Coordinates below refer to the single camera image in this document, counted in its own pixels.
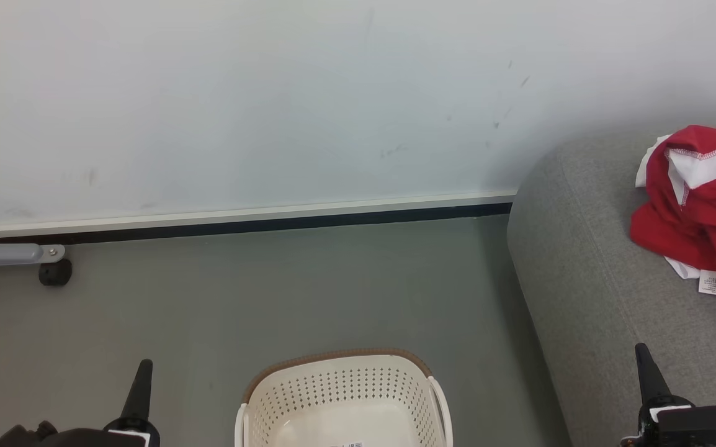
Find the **sofa seam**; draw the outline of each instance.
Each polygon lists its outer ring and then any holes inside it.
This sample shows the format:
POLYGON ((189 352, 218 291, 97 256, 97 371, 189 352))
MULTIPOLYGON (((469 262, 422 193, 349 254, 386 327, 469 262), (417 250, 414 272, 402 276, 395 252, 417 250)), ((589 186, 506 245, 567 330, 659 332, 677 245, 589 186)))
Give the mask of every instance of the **sofa seam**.
POLYGON ((605 279, 607 279, 607 283, 611 285, 610 291, 614 294, 614 305, 618 308, 618 311, 620 312, 622 322, 625 324, 625 328, 628 329, 628 333, 633 337, 634 340, 641 340, 636 329, 634 329, 633 325, 631 325, 630 323, 630 312, 628 311, 627 306, 625 306, 625 304, 622 302, 622 294, 620 294, 617 280, 614 278, 613 274, 610 274, 611 268, 607 264, 607 258, 604 256, 604 253, 598 247, 596 238, 593 235, 593 230, 590 229, 590 225, 587 222, 587 218, 584 215, 584 212, 581 211, 582 207, 579 201, 579 196, 576 194, 576 189, 574 189, 573 183, 571 183, 570 179, 568 178, 568 175, 565 173, 565 164, 562 159, 562 152, 563 150, 557 150, 557 160, 559 161, 560 172, 562 172, 562 178, 565 179, 565 183, 570 189, 570 200, 573 201, 574 206, 576 206, 576 210, 579 211, 578 214, 581 221, 582 230, 588 235, 591 243, 593 243, 594 252, 596 252, 596 256, 600 260, 602 273, 604 274, 605 279))

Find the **gray fabric upholstery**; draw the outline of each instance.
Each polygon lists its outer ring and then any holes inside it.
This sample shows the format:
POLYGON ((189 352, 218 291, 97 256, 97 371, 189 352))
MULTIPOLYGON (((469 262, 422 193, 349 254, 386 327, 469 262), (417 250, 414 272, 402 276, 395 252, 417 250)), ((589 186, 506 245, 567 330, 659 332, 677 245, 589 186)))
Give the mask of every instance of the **gray fabric upholstery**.
POLYGON ((674 394, 716 404, 716 297, 628 237, 647 201, 633 187, 639 161, 674 130, 563 145, 537 164, 509 216, 509 250, 574 447, 636 432, 640 341, 674 394))

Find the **laundry basket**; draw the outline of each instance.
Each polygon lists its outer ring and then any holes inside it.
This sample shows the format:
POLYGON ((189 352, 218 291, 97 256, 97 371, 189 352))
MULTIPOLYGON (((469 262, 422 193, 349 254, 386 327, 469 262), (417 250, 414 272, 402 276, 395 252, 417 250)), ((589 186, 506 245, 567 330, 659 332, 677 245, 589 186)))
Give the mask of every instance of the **laundry basket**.
POLYGON ((401 349, 356 349, 278 363, 251 381, 235 447, 452 447, 441 386, 401 349))

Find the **white wall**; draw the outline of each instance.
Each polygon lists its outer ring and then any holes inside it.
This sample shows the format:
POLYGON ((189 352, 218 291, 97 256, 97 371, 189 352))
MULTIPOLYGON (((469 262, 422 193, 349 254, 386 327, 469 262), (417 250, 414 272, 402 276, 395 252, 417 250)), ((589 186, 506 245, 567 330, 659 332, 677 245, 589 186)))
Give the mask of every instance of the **white wall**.
POLYGON ((496 192, 715 114, 708 0, 0 0, 0 225, 496 192))

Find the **white basket handle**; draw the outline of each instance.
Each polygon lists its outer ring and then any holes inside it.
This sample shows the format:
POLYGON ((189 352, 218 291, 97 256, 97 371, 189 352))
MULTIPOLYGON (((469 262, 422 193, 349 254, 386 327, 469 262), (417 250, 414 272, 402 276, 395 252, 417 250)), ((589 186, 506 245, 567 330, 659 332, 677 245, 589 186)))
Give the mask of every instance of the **white basket handle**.
POLYGON ((454 440, 452 439, 452 416, 449 414, 449 405, 446 404, 446 396, 444 391, 441 390, 441 385, 434 377, 429 376, 427 378, 429 384, 432 385, 432 391, 435 392, 435 397, 438 399, 438 408, 441 410, 439 416, 441 416, 441 426, 444 427, 444 439, 446 447, 452 447, 454 440))
POLYGON ((236 423, 234 424, 234 447, 242 447, 243 443, 243 429, 244 429, 244 422, 245 422, 245 408, 247 408, 247 404, 242 404, 239 407, 239 410, 236 413, 236 423))

